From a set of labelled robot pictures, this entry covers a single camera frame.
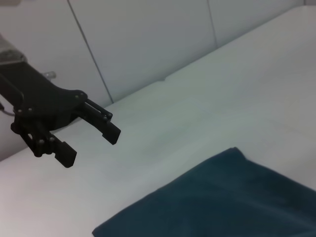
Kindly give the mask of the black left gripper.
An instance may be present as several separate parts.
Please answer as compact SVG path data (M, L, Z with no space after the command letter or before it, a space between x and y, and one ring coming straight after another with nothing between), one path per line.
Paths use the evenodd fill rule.
M65 168L74 165L77 152L50 131L69 125L77 117L99 130L112 145L119 139L121 130L111 123L112 113L87 100L87 94L81 90L57 87L28 63L1 65L0 94L18 117L35 120L15 120L11 130L38 158L55 154Z

